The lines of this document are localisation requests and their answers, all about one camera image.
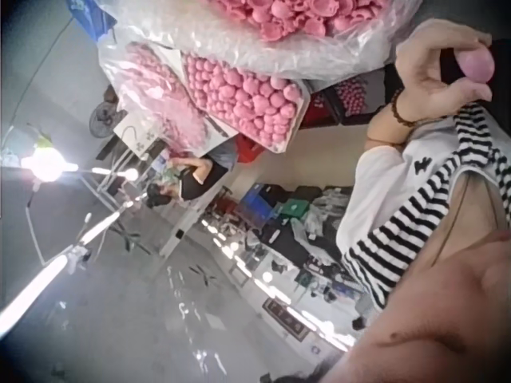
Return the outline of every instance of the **white t-shirt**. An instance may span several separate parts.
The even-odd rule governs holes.
[[[511,140],[487,113],[494,144],[504,154],[511,153]],[[379,146],[363,153],[355,171],[355,185],[336,243],[344,253],[361,238],[382,226],[459,147],[454,120],[424,125],[417,129],[400,153],[391,146]],[[480,172],[496,184],[493,169],[484,172],[465,165],[454,175],[467,171]]]

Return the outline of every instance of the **plastic bag of pink items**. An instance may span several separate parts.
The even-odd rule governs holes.
[[[352,19],[345,26],[347,29],[331,37],[317,37],[300,32],[274,42],[262,40],[258,26],[250,26],[245,21],[233,21],[227,18],[225,13],[208,6],[208,2],[204,3],[204,0],[97,2],[119,23],[133,28],[144,38],[187,53],[214,58],[235,68],[284,78],[342,80],[382,67],[389,57],[392,37],[411,19],[422,0],[388,0],[388,4],[372,20],[365,20],[366,17],[372,17],[366,15],[366,11],[355,15],[351,13]],[[238,2],[253,4],[265,1]],[[308,7],[308,10],[302,11],[305,14],[310,10],[310,4],[323,2],[328,1],[289,1],[290,4],[300,3],[303,7]],[[354,1],[357,6],[366,3],[371,7],[382,2]],[[339,0],[336,12],[342,16],[340,12],[343,8],[340,4]],[[317,20],[321,22],[324,18],[317,17]],[[344,28],[341,24],[337,21],[335,27],[335,20],[329,21],[325,24],[325,30],[333,33],[334,28]]]
[[[119,107],[144,110],[174,152],[204,146],[207,129],[178,76],[146,44],[100,42],[100,63],[119,96]]]
[[[233,69],[192,55],[183,55],[183,67],[199,108],[273,152],[286,151],[310,102],[300,81]]]

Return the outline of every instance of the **clear plastic bag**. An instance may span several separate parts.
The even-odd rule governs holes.
[[[331,38],[294,34],[267,43],[259,31],[234,22],[201,0],[97,0],[141,36],[238,69],[286,78],[342,80],[384,65],[391,39],[422,0],[389,0],[374,20]]]
[[[100,66],[119,96],[119,109],[143,112],[175,153],[205,145],[203,113],[156,50],[123,29],[103,37],[98,50]]]

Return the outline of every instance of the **striped shirt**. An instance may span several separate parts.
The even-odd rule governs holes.
[[[348,248],[339,246],[343,253],[343,265],[364,287],[380,310],[385,307],[392,290],[449,212],[451,184],[461,169],[468,168],[492,175],[500,189],[509,225],[511,170],[507,157],[493,142],[485,110],[476,104],[467,105],[454,117],[454,125],[458,148],[446,156],[445,160],[442,159],[441,165],[429,166],[429,173],[422,169],[428,168],[430,160],[416,161],[409,170],[418,175],[427,174],[421,186],[414,188],[404,203],[393,209],[384,224],[365,231],[368,234],[360,235]],[[397,178],[394,182],[404,180]],[[367,214],[375,215],[377,212],[368,211]],[[356,226],[356,223],[351,222],[347,211],[339,230],[346,230],[350,225]]]

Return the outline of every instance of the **blue box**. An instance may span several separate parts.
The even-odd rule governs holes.
[[[97,41],[115,26],[116,19],[101,10],[94,0],[66,0],[69,12],[85,32]]]

